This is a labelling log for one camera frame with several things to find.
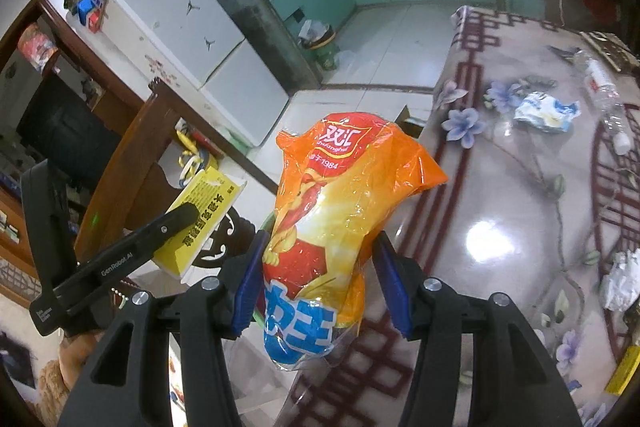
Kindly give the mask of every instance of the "white refrigerator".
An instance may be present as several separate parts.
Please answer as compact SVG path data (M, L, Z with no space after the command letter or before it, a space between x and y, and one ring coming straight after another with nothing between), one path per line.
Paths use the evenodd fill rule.
M249 145L289 99L216 0L108 0L101 31L149 80Z

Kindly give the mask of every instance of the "plastic packaging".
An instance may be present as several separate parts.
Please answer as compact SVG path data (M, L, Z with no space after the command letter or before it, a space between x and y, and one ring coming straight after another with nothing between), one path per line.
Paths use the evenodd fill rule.
M400 201L447 177L396 124L367 113L330 114L276 143L284 171L262 257L264 346L297 369L357 334L370 242Z
M625 107L607 68L585 51L575 54L574 65L584 81L591 102L601 114L602 122L613 140L614 151L618 155L625 155L631 150L632 134L626 121Z
M544 132L567 132L576 116L580 116L578 102L564 105L550 94L534 91L522 100L513 118Z
M614 312L625 312L640 296L640 249L618 252L613 267L602 278L600 304Z

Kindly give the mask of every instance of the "crumpled plastic bag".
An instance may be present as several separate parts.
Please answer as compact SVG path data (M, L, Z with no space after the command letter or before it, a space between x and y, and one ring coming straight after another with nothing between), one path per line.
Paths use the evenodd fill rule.
M264 347L298 369L357 334L373 238L400 201L447 177L395 123L363 112L330 114L276 143L284 171L262 256Z
M312 45L314 42L319 41L328 31L328 24L307 19L303 23L302 28L300 28L298 36L302 40L303 44Z
M600 304L613 312L624 312L640 295L640 248L616 254L613 268L602 278Z

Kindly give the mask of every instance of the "snack bag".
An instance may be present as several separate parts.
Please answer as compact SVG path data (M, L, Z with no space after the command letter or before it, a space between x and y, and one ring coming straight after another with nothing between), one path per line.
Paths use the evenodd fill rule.
M264 347L281 367L328 354L364 311L362 265L407 196L447 180L400 128L372 114L330 114L303 136L280 132L284 171L262 256Z

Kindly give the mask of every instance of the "yellow box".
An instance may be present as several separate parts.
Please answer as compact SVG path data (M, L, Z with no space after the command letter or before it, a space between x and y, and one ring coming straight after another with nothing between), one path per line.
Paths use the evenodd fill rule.
M193 227L178 233L156 250L155 263L172 277L181 279L245 185L246 182L234 183L212 167L198 172L168 210L193 203L200 217Z
M625 356L618 365L616 372L609 380L605 391L609 394L620 396L627 387L631 377L636 372L640 364L640 346L629 346L626 348Z

